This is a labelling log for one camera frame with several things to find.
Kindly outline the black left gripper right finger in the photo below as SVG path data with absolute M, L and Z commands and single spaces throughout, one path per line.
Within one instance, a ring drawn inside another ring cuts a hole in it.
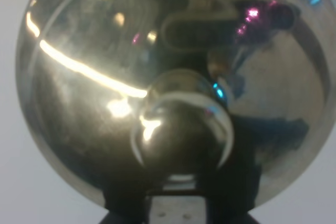
M 232 212 L 219 205 L 208 205 L 207 223 L 214 224 L 260 224 L 248 212 Z

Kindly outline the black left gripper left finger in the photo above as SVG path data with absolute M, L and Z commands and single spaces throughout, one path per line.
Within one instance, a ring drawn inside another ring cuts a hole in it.
M 106 203 L 108 213 L 99 224 L 141 224 L 147 219 L 147 211 L 143 202 Z

